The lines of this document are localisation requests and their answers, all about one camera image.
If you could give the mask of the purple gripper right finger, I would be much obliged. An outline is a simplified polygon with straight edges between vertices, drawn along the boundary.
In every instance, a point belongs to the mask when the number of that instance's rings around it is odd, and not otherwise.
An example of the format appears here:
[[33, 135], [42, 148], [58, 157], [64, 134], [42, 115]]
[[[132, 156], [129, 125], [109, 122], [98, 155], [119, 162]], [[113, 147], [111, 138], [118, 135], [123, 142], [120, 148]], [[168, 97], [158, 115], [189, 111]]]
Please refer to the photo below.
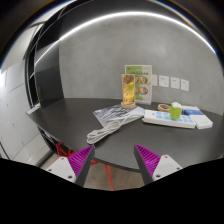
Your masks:
[[182, 169], [169, 155], [160, 156], [137, 144], [134, 145], [134, 156], [145, 185]]

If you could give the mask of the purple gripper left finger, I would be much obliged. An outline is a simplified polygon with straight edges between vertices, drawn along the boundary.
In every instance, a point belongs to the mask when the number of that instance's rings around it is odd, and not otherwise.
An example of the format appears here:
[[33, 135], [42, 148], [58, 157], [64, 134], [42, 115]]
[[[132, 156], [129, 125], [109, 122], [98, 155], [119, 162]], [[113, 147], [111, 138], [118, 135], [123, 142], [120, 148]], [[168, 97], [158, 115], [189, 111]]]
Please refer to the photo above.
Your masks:
[[94, 155], [93, 146], [88, 146], [69, 157], [58, 155], [59, 158], [47, 168], [47, 171], [83, 187]]

